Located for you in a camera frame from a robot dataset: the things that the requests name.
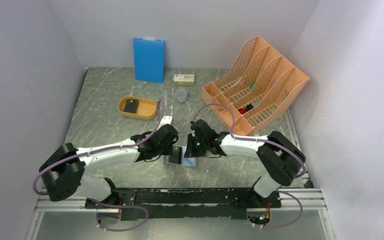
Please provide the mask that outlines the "grey card holder wallet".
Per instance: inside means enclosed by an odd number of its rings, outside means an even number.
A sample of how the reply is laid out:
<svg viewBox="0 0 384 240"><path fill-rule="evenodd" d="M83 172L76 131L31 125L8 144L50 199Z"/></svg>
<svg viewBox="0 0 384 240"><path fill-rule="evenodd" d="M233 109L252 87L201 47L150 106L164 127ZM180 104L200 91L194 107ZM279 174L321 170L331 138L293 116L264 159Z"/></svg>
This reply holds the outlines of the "grey card holder wallet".
<svg viewBox="0 0 384 240"><path fill-rule="evenodd" d="M171 155L164 156L163 164L169 166L181 166L181 167L198 167L198 158L196 157L185 157L186 146L172 147L173 153Z"/></svg>

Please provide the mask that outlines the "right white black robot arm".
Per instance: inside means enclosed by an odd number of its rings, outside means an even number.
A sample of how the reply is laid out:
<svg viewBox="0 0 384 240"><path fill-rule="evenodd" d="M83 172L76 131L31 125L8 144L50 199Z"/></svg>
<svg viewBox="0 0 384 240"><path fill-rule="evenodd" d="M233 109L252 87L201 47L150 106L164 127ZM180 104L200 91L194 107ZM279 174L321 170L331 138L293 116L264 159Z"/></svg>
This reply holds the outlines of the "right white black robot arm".
<svg viewBox="0 0 384 240"><path fill-rule="evenodd" d="M202 119L190 126L184 151L185 158L245 156L260 160L266 173L253 185L250 202L262 207L269 195L279 187L290 186L306 170L305 155L282 133L273 131L267 136L241 136L228 131L216 132Z"/></svg>

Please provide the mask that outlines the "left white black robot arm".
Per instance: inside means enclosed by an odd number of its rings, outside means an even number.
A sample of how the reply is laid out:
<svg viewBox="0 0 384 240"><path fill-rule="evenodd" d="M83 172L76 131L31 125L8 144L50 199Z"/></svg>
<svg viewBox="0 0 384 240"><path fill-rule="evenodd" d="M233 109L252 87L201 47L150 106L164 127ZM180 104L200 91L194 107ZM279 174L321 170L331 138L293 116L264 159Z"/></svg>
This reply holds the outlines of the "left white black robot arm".
<svg viewBox="0 0 384 240"><path fill-rule="evenodd" d="M72 143L64 143L39 168L37 178L42 180L52 202L77 196L112 208L119 200L115 184L109 178L91 177L89 172L117 164L151 162L171 155L179 139L172 120L172 116L163 116L154 130L113 144L76 148Z"/></svg>

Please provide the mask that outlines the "yellow oval tray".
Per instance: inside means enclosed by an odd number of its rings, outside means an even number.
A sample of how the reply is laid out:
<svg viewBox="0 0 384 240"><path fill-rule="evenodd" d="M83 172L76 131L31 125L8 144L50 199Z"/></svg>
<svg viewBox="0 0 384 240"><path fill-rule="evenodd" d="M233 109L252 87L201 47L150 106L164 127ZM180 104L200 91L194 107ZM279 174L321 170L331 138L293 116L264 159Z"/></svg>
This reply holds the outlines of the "yellow oval tray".
<svg viewBox="0 0 384 240"><path fill-rule="evenodd" d="M138 100L139 104L138 104L136 114L123 112L123 108L125 106L126 100L128 99ZM151 120L156 116L157 106L158 106L157 102L151 99L140 98L135 96L125 96L120 100L118 104L118 110L125 117L142 119L142 120Z"/></svg>

